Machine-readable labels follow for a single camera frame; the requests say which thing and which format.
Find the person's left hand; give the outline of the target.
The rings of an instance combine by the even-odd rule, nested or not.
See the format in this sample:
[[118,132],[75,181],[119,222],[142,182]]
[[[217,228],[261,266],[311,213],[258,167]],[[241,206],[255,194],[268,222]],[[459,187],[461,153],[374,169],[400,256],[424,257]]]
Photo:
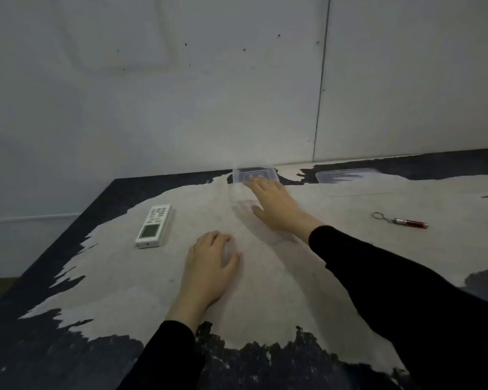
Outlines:
[[232,282],[223,279],[225,248],[232,240],[229,234],[210,231],[191,246],[179,294],[170,308],[169,317],[203,315],[223,296]]

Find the person's right hand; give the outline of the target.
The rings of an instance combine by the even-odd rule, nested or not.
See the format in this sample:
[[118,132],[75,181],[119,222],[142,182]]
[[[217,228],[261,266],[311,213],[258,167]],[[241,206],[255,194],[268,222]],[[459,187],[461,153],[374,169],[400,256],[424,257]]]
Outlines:
[[303,211],[280,182],[252,177],[244,185],[253,192],[259,206],[268,212],[269,228],[289,233],[308,244],[313,230],[324,225]]

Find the person's left forearm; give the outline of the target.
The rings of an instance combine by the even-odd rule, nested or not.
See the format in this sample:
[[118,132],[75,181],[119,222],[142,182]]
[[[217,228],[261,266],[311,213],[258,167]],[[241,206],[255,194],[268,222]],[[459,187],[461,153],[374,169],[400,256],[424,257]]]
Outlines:
[[204,365],[195,332],[206,308],[198,298],[178,297],[117,390],[195,390]]

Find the person's right forearm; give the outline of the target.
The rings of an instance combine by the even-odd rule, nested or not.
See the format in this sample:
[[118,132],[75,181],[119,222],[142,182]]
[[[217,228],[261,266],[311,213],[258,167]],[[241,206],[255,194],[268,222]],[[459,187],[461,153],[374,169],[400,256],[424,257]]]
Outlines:
[[291,232],[325,261],[422,390],[488,390],[488,301],[313,216]]

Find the clear plastic container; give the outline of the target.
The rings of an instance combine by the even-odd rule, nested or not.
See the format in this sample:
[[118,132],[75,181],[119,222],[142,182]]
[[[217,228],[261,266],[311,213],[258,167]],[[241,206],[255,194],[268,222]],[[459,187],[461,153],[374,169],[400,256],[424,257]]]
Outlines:
[[250,181],[252,177],[279,181],[277,171],[273,166],[237,167],[233,170],[233,183],[245,183]]

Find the white remote control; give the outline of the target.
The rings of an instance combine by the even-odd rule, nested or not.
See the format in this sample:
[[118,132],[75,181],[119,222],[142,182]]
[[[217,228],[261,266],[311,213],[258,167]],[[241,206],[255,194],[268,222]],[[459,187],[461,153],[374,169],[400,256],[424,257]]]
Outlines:
[[137,249],[160,247],[172,211],[170,204],[154,205],[135,240]]

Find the clear plastic lid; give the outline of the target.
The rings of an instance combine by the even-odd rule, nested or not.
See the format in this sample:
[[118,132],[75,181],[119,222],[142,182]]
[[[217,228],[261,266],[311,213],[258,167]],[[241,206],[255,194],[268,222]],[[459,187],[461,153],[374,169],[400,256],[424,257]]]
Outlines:
[[344,170],[325,170],[315,173],[316,180],[320,184],[337,184],[355,181],[378,174],[379,170],[374,168],[354,168]]

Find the red keychain flashlight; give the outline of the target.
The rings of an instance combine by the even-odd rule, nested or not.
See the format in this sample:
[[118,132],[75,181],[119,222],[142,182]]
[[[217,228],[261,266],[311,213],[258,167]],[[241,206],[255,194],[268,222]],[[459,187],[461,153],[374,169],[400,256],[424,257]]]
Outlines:
[[400,225],[400,226],[405,226],[405,227],[411,227],[411,228],[418,228],[418,229],[428,229],[429,224],[425,222],[418,222],[414,220],[408,220],[408,219],[403,219],[403,218],[397,218],[397,217],[386,217],[384,214],[381,212],[373,212],[371,216],[377,220],[383,220],[385,222],[394,224],[394,225]]

